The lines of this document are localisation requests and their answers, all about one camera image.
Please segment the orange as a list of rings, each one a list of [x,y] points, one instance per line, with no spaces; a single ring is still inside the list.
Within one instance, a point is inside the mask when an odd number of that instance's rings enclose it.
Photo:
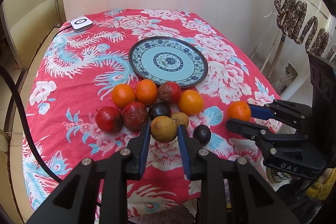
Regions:
[[[227,119],[238,119],[248,122],[251,119],[251,109],[246,102],[235,101],[231,102],[227,109]]]
[[[119,109],[123,109],[136,99],[135,91],[127,84],[118,84],[112,90],[112,101]]]
[[[178,102],[178,108],[187,115],[197,115],[204,108],[203,97],[194,90],[186,90],[182,93]]]
[[[152,80],[144,79],[136,84],[135,94],[137,101],[146,106],[151,106],[157,101],[158,89]]]

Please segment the dark plum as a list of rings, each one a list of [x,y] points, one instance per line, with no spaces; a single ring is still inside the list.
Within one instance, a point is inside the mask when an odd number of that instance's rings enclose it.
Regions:
[[[158,102],[150,106],[148,114],[151,120],[154,120],[155,118],[160,116],[171,117],[171,109],[168,104]]]
[[[207,145],[211,140],[211,130],[204,124],[198,125],[193,131],[193,138],[197,139],[202,146]]]

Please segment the shiny red apple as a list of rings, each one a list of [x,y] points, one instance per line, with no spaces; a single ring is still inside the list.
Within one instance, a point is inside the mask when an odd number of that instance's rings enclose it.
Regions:
[[[120,111],[112,106],[100,108],[94,119],[98,128],[109,134],[119,132],[123,125]]]

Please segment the dark red speckled fruit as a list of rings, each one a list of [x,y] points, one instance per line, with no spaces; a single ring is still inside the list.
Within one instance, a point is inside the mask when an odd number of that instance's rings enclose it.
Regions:
[[[131,102],[122,110],[123,124],[130,131],[138,131],[149,121],[146,106],[141,102]]]

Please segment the small brown round fruit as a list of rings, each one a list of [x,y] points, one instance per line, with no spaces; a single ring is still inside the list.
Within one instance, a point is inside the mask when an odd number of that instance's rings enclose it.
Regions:
[[[187,114],[182,112],[176,112],[171,114],[171,119],[175,122],[177,126],[184,125],[185,128],[189,125],[189,117]]]

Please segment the large brown round fruit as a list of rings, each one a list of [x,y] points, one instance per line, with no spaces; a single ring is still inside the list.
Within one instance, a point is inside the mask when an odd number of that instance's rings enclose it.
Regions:
[[[169,143],[177,137],[177,125],[170,117],[158,116],[150,125],[152,137],[160,143]]]

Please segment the wrinkled red passion fruit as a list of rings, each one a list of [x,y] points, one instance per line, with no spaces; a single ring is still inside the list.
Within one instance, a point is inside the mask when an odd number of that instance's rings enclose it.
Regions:
[[[177,104],[181,99],[181,87],[175,82],[167,81],[159,87],[158,98],[163,103]]]

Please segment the red floral tablecloth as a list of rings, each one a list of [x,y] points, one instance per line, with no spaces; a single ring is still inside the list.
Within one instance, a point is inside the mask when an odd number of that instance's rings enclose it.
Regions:
[[[247,158],[265,173],[253,141],[229,133],[224,125],[231,102],[262,106],[278,98],[252,60],[200,16],[169,10],[113,9],[90,15],[93,26],[76,33],[65,23],[47,48],[37,70],[26,116],[37,150],[47,166],[65,178],[85,157],[102,160],[125,148],[138,135],[127,128],[108,134],[95,116],[104,106],[122,109],[135,102],[151,106],[158,87],[132,68],[128,54],[140,40],[169,36],[199,50],[209,69],[189,89],[191,98],[172,112],[189,116],[188,131],[204,124],[211,130],[207,148],[235,160]]]

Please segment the hanging dried sausages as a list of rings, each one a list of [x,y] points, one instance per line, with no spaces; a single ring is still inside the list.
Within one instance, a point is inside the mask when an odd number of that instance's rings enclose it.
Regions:
[[[298,0],[274,0],[276,23],[282,34],[298,45],[305,45],[307,54],[322,56],[330,39],[326,28],[318,27],[318,18],[305,20],[307,3]]]

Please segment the blue patterned ceramic plate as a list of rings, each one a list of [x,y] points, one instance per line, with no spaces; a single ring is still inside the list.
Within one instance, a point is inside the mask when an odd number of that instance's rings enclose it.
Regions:
[[[209,71],[203,54],[183,40],[155,36],[135,43],[129,51],[129,62],[143,79],[161,85],[167,81],[189,88],[202,82]]]

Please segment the white square device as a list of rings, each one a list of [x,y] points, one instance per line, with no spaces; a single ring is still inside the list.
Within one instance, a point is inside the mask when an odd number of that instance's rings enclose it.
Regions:
[[[81,16],[70,21],[70,25],[74,32],[81,32],[87,30],[93,26],[92,20],[87,16]]]

